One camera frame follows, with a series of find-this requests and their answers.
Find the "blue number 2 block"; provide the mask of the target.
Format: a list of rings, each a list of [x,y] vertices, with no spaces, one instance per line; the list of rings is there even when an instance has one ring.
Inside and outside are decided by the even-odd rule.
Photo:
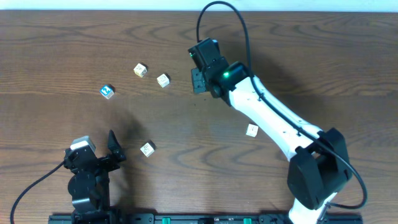
[[[99,92],[108,100],[114,95],[114,88],[111,85],[104,85]]]

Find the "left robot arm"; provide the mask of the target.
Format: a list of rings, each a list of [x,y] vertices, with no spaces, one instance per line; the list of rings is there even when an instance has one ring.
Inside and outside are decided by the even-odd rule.
[[[109,173],[121,168],[126,156],[113,130],[109,131],[110,153],[96,157],[96,147],[89,136],[73,140],[65,151],[64,168],[73,173],[68,183],[72,196],[72,223],[121,223],[117,208],[110,205]]]

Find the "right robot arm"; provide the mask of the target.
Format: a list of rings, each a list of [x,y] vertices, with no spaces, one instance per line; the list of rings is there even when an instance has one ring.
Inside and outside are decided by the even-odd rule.
[[[292,223],[322,223],[333,198],[352,178],[343,135],[322,131],[274,97],[241,62],[230,65],[219,55],[191,55],[195,93],[211,92],[249,117],[280,148],[289,162],[287,185],[295,197],[288,213]]]

